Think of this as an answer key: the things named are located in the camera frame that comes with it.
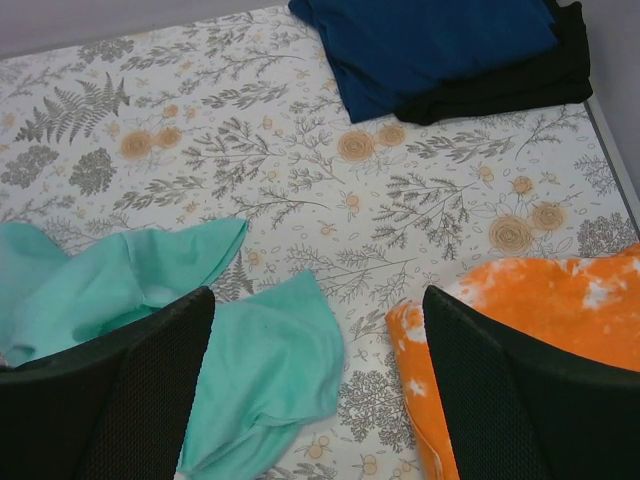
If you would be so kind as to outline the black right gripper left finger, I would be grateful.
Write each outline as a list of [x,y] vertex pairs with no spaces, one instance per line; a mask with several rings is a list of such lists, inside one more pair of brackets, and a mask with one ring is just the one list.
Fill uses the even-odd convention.
[[2,368],[2,478],[173,478],[214,311],[200,287],[106,335]]

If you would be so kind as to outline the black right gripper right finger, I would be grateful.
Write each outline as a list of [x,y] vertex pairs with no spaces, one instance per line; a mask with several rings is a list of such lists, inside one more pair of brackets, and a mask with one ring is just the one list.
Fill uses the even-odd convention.
[[638,478],[638,373],[537,340],[437,287],[423,312],[461,478]]

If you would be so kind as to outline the teal t-shirt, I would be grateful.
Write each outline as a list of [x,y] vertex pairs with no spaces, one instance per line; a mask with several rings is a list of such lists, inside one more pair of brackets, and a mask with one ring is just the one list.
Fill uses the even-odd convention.
[[[109,235],[68,255],[40,229],[1,227],[1,351],[13,365],[75,347],[213,284],[245,221]],[[334,415],[344,341],[309,272],[215,310],[178,461],[189,479],[254,479],[307,424]]]

